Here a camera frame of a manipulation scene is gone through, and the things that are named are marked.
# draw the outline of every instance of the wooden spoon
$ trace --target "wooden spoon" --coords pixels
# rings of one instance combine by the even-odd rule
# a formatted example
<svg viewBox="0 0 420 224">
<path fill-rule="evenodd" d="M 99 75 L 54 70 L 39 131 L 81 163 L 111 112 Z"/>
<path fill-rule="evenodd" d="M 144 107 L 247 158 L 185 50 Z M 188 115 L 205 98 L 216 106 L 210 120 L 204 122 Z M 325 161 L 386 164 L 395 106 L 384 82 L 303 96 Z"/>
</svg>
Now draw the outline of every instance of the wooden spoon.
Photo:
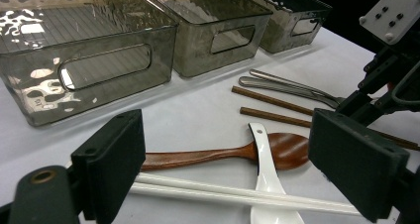
<svg viewBox="0 0 420 224">
<path fill-rule="evenodd" d="M 271 155 L 276 169 L 287 170 L 308 161 L 308 139 L 291 133 L 268 134 Z M 226 158 L 245 158 L 258 163 L 255 142 L 244 147 L 179 153 L 146 153 L 142 170 L 187 167 Z"/>
</svg>

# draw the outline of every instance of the white ceramic spoon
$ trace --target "white ceramic spoon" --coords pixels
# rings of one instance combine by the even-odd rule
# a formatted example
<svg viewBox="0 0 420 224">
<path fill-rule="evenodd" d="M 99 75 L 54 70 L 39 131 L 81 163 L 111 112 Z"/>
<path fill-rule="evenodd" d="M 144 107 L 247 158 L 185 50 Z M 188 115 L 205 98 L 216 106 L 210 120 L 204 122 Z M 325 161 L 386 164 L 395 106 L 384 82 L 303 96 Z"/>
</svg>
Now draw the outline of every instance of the white ceramic spoon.
<svg viewBox="0 0 420 224">
<path fill-rule="evenodd" d="M 268 136 L 265 127 L 260 123 L 250 123 L 254 139 L 259 150 L 259 176 L 257 179 L 258 191 L 285 194 L 277 177 L 272 162 Z M 260 205 L 253 205 L 251 209 L 251 224 L 303 224 L 297 211 L 279 210 Z"/>
</svg>

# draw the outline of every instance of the white table surface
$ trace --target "white table surface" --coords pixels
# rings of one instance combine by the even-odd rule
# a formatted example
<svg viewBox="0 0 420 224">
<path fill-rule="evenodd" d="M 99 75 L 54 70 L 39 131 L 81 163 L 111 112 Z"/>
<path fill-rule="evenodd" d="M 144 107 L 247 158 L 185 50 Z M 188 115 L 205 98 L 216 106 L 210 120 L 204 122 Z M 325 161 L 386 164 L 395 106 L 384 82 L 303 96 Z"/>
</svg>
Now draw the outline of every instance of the white table surface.
<svg viewBox="0 0 420 224">
<path fill-rule="evenodd" d="M 300 119 L 307 115 L 279 108 L 231 92 L 238 78 L 250 68 L 347 97 L 364 78 L 363 67 L 374 54 L 321 29 L 315 41 L 287 52 L 270 55 L 259 50 L 250 58 L 206 74 L 182 79 L 175 72 L 171 82 L 42 128 L 28 125 L 4 84 L 0 84 L 0 205 L 13 200 L 16 184 L 28 172 L 45 166 L 65 166 L 69 156 L 113 116 L 143 110 L 147 152 L 180 152 L 236 148 L 253 138 L 248 123 L 262 123 L 269 133 L 294 133 L 305 137 L 309 129 L 241 115 L 241 106 Z M 322 103 L 263 89 L 251 89 L 307 108 L 327 108 Z M 420 142 L 419 114 L 398 112 L 382 116 L 371 128 L 413 142 Z M 412 152 L 408 168 L 420 165 Z M 242 159 L 227 159 L 154 171 L 154 174 L 254 189 L 257 167 Z M 279 171 L 288 194 L 348 202 L 310 162 L 301 168 Z M 128 194 L 114 223 L 250 223 L 250 206 L 187 201 Z M 300 212 L 307 224 L 369 223 L 363 217 Z M 388 220 L 395 223 L 397 212 Z"/>
</svg>

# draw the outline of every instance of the chopstick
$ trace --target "chopstick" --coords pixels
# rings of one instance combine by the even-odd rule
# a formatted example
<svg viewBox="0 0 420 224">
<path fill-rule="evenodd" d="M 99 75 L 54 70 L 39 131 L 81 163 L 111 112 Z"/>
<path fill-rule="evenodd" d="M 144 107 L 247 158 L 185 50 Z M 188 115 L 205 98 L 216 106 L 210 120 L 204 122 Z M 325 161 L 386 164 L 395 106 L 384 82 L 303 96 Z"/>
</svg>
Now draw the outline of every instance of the chopstick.
<svg viewBox="0 0 420 224">
<path fill-rule="evenodd" d="M 279 107 L 283 107 L 283 108 L 287 108 L 296 112 L 300 112 L 309 116 L 312 116 L 314 114 L 314 111 L 298 106 L 296 104 L 293 103 L 288 103 L 285 101 L 282 101 L 280 99 L 276 99 L 273 97 L 269 97 L 260 93 L 256 93 L 256 92 L 252 92 L 248 89 L 245 88 L 241 88 L 241 87 L 237 87 L 237 86 L 233 86 L 232 87 L 232 92 L 234 93 L 238 93 L 247 97 L 251 97 L 251 98 L 255 98 L 256 100 L 262 101 L 262 102 L 266 102 L 266 103 L 270 103 Z"/>
<path fill-rule="evenodd" d="M 269 96 L 263 95 L 263 94 L 259 94 L 256 92 L 252 92 L 248 89 L 244 89 L 241 87 L 237 87 L 237 86 L 233 86 L 232 87 L 232 92 L 247 96 L 247 97 L 251 97 L 251 98 L 255 98 L 256 100 L 259 101 L 263 101 L 263 102 L 268 102 L 271 103 L 273 105 L 277 105 L 283 108 L 287 108 L 296 112 L 300 112 L 300 113 L 304 113 L 306 115 L 313 115 L 313 111 L 304 107 L 300 107 L 298 105 L 292 104 L 292 103 L 288 103 L 279 99 L 275 99 L 275 98 L 271 98 Z M 257 110 L 257 109 L 252 109 L 252 108 L 246 108 L 246 107 L 242 107 L 240 110 L 241 114 L 244 115 L 249 115 L 249 116 L 254 116 L 254 117 L 259 117 L 259 118 L 264 118 L 264 119 L 268 119 L 268 120 L 272 120 L 272 121 L 276 121 L 276 122 L 282 122 L 282 123 L 287 123 L 287 124 L 292 124 L 292 125 L 296 125 L 296 126 L 301 126 L 301 127 L 306 127 L 306 128 L 310 128 L 311 127 L 311 122 L 309 121 L 305 121 L 305 120 L 300 120 L 300 119 L 296 119 L 296 118 L 291 118 L 291 117 L 287 117 L 287 116 L 282 116 L 279 114 L 274 114 L 274 113 L 268 113 L 268 112 L 264 112 L 261 110 Z M 396 145 L 405 148 L 405 149 L 409 149 L 409 150 L 413 150 L 413 151 L 420 151 L 420 147 L 413 142 L 404 140 L 402 138 L 398 138 L 398 137 L 394 137 L 392 135 L 386 134 L 386 133 L 382 133 L 373 129 L 370 129 L 378 134 L 380 134 L 381 136 L 383 136 L 383 138 L 386 138 L 390 141 L 393 141 Z"/>
<path fill-rule="evenodd" d="M 264 112 L 262 110 L 257 110 L 257 109 L 248 108 L 248 107 L 241 107 L 240 113 L 244 114 L 244 115 L 253 116 L 253 117 L 268 119 L 268 120 L 271 120 L 271 121 L 296 125 L 296 126 L 299 126 L 299 127 L 311 128 L 311 124 L 312 124 L 311 122 L 308 122 L 308 121 L 305 121 L 305 120 L 300 120 L 300 119 L 297 119 L 297 118 L 287 117 L 287 116 L 283 116 L 283 115 L 279 115 L 279 114 L 275 114 L 275 113 Z"/>
<path fill-rule="evenodd" d="M 130 192 L 182 199 L 260 205 L 294 211 L 307 210 L 361 215 L 353 205 L 346 203 L 214 185 L 143 172 L 137 176 Z"/>
</svg>

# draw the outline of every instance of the clear plastic storage bin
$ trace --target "clear plastic storage bin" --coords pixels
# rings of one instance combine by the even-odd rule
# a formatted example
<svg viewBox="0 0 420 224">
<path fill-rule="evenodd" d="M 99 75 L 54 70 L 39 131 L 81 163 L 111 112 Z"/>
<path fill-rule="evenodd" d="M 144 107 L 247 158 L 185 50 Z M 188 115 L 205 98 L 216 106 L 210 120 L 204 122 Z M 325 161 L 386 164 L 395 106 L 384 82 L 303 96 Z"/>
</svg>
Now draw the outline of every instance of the clear plastic storage bin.
<svg viewBox="0 0 420 224">
<path fill-rule="evenodd" d="M 311 44 L 332 10 L 318 0 L 253 1 L 273 12 L 260 42 L 272 54 Z"/>
<path fill-rule="evenodd" d="M 0 74 L 52 123 L 170 81 L 176 28 L 148 0 L 0 0 Z"/>
<path fill-rule="evenodd" d="M 255 56 L 272 14 L 252 0 L 157 0 L 179 23 L 173 61 L 184 77 Z"/>
</svg>

